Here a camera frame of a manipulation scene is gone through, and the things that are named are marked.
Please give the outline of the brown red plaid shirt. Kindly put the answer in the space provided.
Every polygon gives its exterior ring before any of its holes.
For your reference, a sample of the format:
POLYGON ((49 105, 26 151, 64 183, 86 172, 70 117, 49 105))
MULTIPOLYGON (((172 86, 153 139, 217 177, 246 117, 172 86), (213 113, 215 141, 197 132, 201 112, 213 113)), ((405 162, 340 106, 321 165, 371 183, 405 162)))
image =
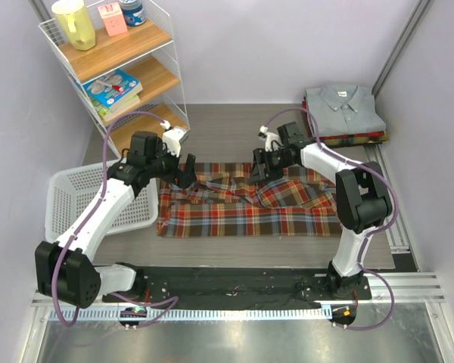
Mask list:
POLYGON ((187 189, 162 181, 161 237, 338 237, 334 185, 311 169, 290 166, 274 181, 250 184, 251 163, 196 163, 187 189))

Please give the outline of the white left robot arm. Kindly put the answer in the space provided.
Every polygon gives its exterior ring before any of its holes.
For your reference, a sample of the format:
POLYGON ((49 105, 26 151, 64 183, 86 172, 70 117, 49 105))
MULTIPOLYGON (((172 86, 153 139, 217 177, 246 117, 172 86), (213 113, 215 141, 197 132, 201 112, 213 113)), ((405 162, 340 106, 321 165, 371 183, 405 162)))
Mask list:
POLYGON ((121 293, 139 301, 146 283, 139 269, 126 263, 95 267, 93 260, 104 236, 120 213, 159 178, 186 189, 196 181, 195 157, 179 166, 186 131, 178 126, 158 136, 135 132, 126 155, 105 169, 103 182, 79 218, 54 242, 41 242, 35 251, 38 291, 54 303, 86 309, 101 295, 121 293))

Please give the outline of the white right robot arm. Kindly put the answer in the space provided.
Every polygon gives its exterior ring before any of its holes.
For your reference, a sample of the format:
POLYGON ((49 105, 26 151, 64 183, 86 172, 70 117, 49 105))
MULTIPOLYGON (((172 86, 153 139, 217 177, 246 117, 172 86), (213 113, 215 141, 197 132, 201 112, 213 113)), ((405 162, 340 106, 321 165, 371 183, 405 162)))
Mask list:
POLYGON ((295 122, 278 127, 276 133, 261 126, 264 146, 253 151, 250 183, 273 181, 284 169, 298 165, 327 178, 335 186, 337 217, 342 225, 340 243, 328 263, 326 287, 342 299, 362 284, 366 250, 377 228, 393 212, 393 206, 377 163, 361 163, 307 139, 295 122))

